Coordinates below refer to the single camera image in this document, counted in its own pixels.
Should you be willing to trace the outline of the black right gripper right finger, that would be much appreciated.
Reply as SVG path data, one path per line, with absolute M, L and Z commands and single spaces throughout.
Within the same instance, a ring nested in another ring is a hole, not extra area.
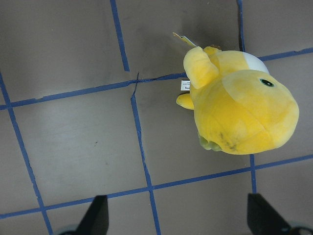
M 295 230 L 259 193 L 247 197 L 247 224 L 253 235 L 294 235 Z

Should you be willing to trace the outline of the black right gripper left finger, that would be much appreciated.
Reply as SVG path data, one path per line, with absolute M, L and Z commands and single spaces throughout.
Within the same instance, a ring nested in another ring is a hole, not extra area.
M 75 230 L 75 235 L 106 235 L 109 228 L 108 198 L 98 195 Z

